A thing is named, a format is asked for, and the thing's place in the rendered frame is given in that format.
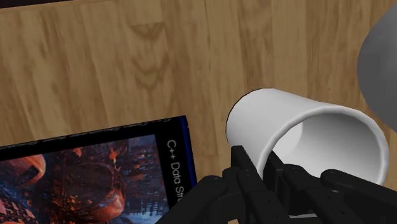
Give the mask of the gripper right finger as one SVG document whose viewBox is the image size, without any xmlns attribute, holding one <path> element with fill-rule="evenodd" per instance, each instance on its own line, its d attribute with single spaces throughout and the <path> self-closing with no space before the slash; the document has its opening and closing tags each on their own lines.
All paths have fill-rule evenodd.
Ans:
<svg viewBox="0 0 397 224">
<path fill-rule="evenodd" d="M 397 192 L 346 172 L 317 178 L 271 152 L 264 184 L 297 224 L 397 224 Z"/>
</svg>

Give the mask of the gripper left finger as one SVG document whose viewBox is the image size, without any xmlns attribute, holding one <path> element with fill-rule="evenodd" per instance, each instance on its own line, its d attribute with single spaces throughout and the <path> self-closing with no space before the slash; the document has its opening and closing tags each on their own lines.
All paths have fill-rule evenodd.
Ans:
<svg viewBox="0 0 397 224">
<path fill-rule="evenodd" d="M 202 178 L 156 224 L 289 224 L 289 215 L 267 190 L 242 146 L 231 148 L 222 177 Z"/>
</svg>

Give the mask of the white cup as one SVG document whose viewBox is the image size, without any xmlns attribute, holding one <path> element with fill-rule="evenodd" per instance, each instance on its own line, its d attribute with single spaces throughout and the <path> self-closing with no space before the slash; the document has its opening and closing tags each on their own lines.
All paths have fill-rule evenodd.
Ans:
<svg viewBox="0 0 397 224">
<path fill-rule="evenodd" d="M 259 175 L 272 152 L 315 177 L 336 169 L 383 185 L 389 168 L 386 138 L 369 116 L 273 88 L 234 104 L 226 137 L 229 145 L 244 147 Z"/>
</svg>

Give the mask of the grey rounded object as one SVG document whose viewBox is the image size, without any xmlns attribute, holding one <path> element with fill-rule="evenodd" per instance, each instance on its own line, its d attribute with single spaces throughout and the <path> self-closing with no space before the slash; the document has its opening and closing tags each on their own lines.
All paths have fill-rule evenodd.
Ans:
<svg viewBox="0 0 397 224">
<path fill-rule="evenodd" d="M 397 132 L 397 3 L 370 29 L 363 41 L 357 78 L 368 107 Z"/>
</svg>

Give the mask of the black book with orange picture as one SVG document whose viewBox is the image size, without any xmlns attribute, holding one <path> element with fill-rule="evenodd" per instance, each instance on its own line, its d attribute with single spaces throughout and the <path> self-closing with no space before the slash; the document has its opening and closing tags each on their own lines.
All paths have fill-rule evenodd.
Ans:
<svg viewBox="0 0 397 224">
<path fill-rule="evenodd" d="M 0 224 L 155 224 L 196 184 L 185 116 L 0 146 Z"/>
</svg>

